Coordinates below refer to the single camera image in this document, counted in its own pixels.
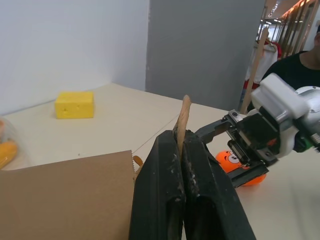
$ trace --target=brown cardboard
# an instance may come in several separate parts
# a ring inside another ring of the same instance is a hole
[[[131,151],[0,171],[0,240],[127,240]]]

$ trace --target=white table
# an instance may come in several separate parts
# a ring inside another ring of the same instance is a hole
[[[132,150],[146,159],[158,134],[175,125],[182,101],[115,84],[94,91],[93,119],[58,120],[52,103],[7,115],[28,148],[30,164]],[[187,128],[200,127],[227,112],[192,104]],[[227,150],[226,134],[208,145]],[[258,240],[320,239],[320,155],[291,153],[270,168],[265,181],[239,187],[238,195]]]

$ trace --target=orange plush toy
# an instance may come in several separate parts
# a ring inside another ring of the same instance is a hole
[[[241,168],[241,162],[232,151],[221,151],[217,154],[215,159],[219,162],[220,166],[226,173]],[[252,186],[261,183],[266,178],[266,174],[256,177],[255,179],[247,182],[243,186]]]

